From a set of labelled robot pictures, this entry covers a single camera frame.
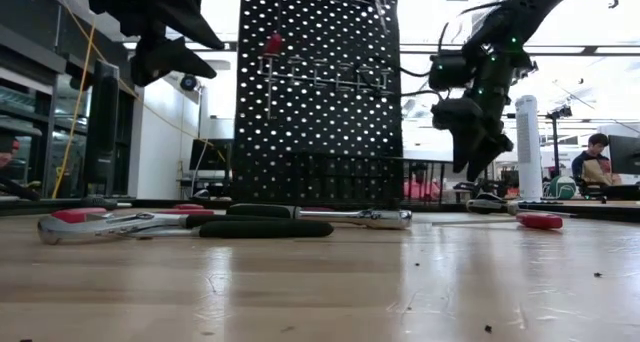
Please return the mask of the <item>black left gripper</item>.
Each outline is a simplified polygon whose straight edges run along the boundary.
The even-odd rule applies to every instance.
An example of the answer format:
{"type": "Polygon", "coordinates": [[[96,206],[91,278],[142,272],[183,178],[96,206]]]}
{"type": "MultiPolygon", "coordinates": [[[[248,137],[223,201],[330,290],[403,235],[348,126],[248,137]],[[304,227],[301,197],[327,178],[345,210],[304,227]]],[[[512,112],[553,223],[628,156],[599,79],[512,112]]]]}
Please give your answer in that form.
{"type": "Polygon", "coordinates": [[[192,41],[222,50],[224,43],[201,14],[202,0],[89,0],[89,4],[94,12],[106,12],[118,20],[123,35],[142,38],[130,58],[136,86],[147,86],[171,72],[216,77],[216,71],[188,49],[183,38],[145,41],[162,40],[166,24],[192,41]]]}

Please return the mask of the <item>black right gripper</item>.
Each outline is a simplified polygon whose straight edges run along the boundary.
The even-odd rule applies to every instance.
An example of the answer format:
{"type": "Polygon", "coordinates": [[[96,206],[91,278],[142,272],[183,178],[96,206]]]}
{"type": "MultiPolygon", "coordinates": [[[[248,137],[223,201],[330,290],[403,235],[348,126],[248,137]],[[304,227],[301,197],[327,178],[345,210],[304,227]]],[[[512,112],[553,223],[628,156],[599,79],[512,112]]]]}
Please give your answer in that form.
{"type": "Polygon", "coordinates": [[[453,137],[453,171],[467,166],[466,178],[474,182],[502,153],[511,152],[513,142],[502,133],[500,118],[486,114],[471,98],[449,98],[432,106],[432,125],[449,130],[453,137]],[[474,140],[481,141],[475,150],[474,140]]]}

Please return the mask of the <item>grey black handled screwdriver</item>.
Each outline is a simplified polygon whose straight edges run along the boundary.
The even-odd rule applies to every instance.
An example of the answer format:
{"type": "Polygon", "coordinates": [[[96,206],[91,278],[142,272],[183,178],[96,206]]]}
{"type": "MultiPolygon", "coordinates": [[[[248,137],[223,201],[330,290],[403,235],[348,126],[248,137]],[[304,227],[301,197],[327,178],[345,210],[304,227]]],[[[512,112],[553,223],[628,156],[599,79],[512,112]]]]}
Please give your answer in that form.
{"type": "Polygon", "coordinates": [[[571,213],[561,213],[561,212],[551,212],[551,211],[540,211],[533,209],[521,208],[518,203],[511,203],[500,197],[488,194],[481,193],[476,196],[474,199],[470,199],[466,202],[466,209],[468,212],[476,213],[476,214],[492,214],[492,213],[502,213],[509,214],[511,216],[516,216],[520,213],[537,213],[537,214],[550,214],[557,215],[561,217],[575,217],[577,218],[577,214],[571,213]]]}

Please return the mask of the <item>chrome ratchet grey black handle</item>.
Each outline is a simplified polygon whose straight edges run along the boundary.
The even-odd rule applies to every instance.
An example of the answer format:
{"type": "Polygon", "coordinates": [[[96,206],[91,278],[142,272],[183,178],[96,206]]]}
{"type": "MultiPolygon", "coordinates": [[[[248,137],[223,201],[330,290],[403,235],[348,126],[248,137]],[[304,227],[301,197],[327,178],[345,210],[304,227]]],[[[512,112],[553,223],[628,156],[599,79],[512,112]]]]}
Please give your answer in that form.
{"type": "Polygon", "coordinates": [[[365,209],[357,211],[333,211],[326,208],[303,208],[288,205],[241,203],[230,206],[227,215],[289,218],[298,220],[323,220],[378,230],[405,230],[411,226],[412,212],[408,210],[384,211],[365,209]]]}

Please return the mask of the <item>silver pliers black handles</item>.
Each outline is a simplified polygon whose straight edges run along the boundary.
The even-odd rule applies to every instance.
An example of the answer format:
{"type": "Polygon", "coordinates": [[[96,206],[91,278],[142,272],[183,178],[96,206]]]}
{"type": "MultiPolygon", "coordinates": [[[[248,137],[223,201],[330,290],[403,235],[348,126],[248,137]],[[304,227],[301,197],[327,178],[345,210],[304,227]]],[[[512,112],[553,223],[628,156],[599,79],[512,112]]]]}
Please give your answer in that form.
{"type": "Polygon", "coordinates": [[[197,237],[213,239],[322,238],[334,227],[319,220],[141,212],[133,215],[90,215],[71,223],[53,215],[38,221],[42,243],[60,244],[66,240],[126,237],[197,237]]]}

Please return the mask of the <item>white tower fan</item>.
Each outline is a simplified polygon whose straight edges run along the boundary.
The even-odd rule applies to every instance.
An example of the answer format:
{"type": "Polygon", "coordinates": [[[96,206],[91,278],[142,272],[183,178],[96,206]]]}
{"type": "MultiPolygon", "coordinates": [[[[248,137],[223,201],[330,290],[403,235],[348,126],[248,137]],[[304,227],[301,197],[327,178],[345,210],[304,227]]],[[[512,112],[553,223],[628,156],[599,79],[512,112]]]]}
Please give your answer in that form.
{"type": "Polygon", "coordinates": [[[517,161],[519,194],[525,201],[539,201],[543,195],[537,99],[524,95],[516,101],[517,161]]]}

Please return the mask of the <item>person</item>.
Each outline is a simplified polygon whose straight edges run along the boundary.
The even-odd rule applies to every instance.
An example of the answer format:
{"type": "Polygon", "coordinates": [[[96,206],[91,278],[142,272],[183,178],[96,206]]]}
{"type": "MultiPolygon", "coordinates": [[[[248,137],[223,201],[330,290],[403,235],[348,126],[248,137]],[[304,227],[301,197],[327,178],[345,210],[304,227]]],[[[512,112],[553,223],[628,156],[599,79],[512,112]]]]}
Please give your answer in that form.
{"type": "Polygon", "coordinates": [[[404,180],[404,197],[410,200],[436,201],[440,197],[440,184],[435,168],[426,164],[410,164],[404,180]]]}
{"type": "Polygon", "coordinates": [[[605,134],[596,133],[589,137],[587,149],[572,161],[572,176],[576,181],[604,185],[621,185],[618,174],[611,169],[611,161],[602,152],[609,145],[605,134]]]}

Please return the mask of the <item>green white ball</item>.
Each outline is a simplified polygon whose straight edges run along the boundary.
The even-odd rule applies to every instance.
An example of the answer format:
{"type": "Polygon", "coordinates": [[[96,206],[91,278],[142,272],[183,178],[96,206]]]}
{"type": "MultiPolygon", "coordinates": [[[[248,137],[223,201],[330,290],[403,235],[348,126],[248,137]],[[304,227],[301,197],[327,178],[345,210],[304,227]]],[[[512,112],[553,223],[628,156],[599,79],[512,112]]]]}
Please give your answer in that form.
{"type": "Polygon", "coordinates": [[[576,195],[577,190],[573,178],[556,176],[548,183],[545,196],[554,200],[570,200],[576,195]]]}

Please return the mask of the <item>black monitor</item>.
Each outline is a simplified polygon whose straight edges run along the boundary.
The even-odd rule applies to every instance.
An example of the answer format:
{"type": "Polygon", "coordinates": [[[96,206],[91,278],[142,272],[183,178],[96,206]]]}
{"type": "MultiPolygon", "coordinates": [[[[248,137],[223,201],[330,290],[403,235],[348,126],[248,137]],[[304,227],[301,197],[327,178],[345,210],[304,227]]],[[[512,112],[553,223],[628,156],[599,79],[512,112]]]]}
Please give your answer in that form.
{"type": "Polygon", "coordinates": [[[609,135],[613,173],[640,175],[640,137],[609,135]]]}
{"type": "Polygon", "coordinates": [[[230,166],[233,141],[231,139],[194,139],[189,169],[191,171],[226,170],[230,166]]]}

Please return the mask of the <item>black perforated pegboard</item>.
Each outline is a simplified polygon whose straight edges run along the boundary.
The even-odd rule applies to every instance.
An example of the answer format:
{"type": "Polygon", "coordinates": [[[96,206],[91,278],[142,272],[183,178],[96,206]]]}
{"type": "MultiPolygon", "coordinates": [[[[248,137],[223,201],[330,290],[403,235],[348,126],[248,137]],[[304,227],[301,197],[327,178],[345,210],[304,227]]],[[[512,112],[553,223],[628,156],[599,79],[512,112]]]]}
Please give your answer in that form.
{"type": "Polygon", "coordinates": [[[277,66],[327,59],[392,68],[391,96],[267,82],[258,58],[275,33],[277,0],[241,0],[233,180],[237,202],[387,204],[402,195],[397,0],[286,0],[277,66]]]}

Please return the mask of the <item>dark storage shelf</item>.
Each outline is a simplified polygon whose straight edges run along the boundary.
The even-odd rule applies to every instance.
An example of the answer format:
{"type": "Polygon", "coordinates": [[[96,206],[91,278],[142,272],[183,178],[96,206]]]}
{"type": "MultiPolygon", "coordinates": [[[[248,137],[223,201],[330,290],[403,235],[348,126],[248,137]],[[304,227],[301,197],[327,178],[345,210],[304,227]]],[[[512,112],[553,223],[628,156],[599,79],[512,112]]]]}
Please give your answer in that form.
{"type": "Polygon", "coordinates": [[[111,195],[126,195],[137,95],[118,29],[88,0],[0,0],[0,199],[7,180],[39,198],[103,194],[84,181],[96,61],[119,68],[111,195]]]}

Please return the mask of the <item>black upright post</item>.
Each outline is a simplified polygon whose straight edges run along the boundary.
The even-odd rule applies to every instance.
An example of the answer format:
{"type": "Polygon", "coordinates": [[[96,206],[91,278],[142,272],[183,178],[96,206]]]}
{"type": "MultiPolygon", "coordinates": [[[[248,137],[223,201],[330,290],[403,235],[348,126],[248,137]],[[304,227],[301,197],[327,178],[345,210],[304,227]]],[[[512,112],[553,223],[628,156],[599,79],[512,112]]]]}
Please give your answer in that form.
{"type": "Polygon", "coordinates": [[[88,120],[84,181],[113,191],[115,139],[119,100],[119,68],[102,61],[94,66],[88,120]]]}

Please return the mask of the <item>black metal table frame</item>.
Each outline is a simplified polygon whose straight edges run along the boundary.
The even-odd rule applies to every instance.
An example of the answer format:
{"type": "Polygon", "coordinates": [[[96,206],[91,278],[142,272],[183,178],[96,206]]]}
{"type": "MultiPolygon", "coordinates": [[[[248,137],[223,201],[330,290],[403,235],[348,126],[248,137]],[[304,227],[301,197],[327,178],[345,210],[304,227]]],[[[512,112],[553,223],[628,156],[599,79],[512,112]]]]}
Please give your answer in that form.
{"type": "MultiPolygon", "coordinates": [[[[178,204],[186,204],[180,200],[159,199],[122,199],[121,203],[130,204],[132,208],[140,209],[165,209],[178,204]]],[[[27,201],[15,199],[0,199],[0,216],[35,215],[54,212],[61,209],[79,208],[83,203],[78,198],[67,199],[43,199],[40,201],[27,201]]],[[[325,207],[338,211],[352,211],[361,209],[407,209],[413,212],[425,213],[459,213],[466,212],[464,203],[400,203],[375,204],[367,202],[336,202],[336,203],[297,203],[282,202],[282,205],[298,205],[304,207],[325,207]]],[[[569,204],[555,203],[524,203],[526,210],[539,210],[559,214],[571,214],[576,217],[593,217],[596,220],[611,220],[619,222],[640,223],[640,205],[634,201],[624,201],[622,204],[608,202],[606,204],[597,201],[578,201],[569,204]]]]}

